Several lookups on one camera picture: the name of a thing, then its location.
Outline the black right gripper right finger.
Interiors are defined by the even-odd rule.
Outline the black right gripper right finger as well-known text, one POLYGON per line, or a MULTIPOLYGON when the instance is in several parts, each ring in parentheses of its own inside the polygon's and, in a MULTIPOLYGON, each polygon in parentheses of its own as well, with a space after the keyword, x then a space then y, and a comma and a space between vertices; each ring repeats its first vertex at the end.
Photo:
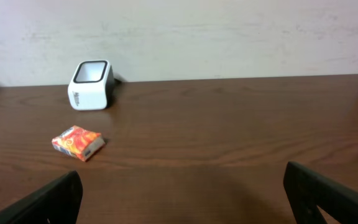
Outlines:
POLYGON ((324 210, 339 223, 358 223, 358 192, 297 162, 289 162, 283 186, 297 224, 326 223, 324 210))

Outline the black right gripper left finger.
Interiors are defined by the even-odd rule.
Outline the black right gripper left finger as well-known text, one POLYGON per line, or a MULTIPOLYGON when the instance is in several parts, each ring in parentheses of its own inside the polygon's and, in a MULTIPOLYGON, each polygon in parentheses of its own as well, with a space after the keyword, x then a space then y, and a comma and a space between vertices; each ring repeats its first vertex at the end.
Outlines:
POLYGON ((70 171, 0 211, 0 224, 75 224, 83 186, 79 174, 70 171))

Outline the small orange snack packet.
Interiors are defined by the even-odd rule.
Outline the small orange snack packet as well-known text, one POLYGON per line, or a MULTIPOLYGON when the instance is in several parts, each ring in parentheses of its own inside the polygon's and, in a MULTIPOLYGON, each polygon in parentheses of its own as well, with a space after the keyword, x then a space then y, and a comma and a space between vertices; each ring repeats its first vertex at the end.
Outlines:
POLYGON ((83 162, 88 161, 105 144, 101 133, 88 131, 79 126, 72 126, 52 139, 54 149, 83 162))

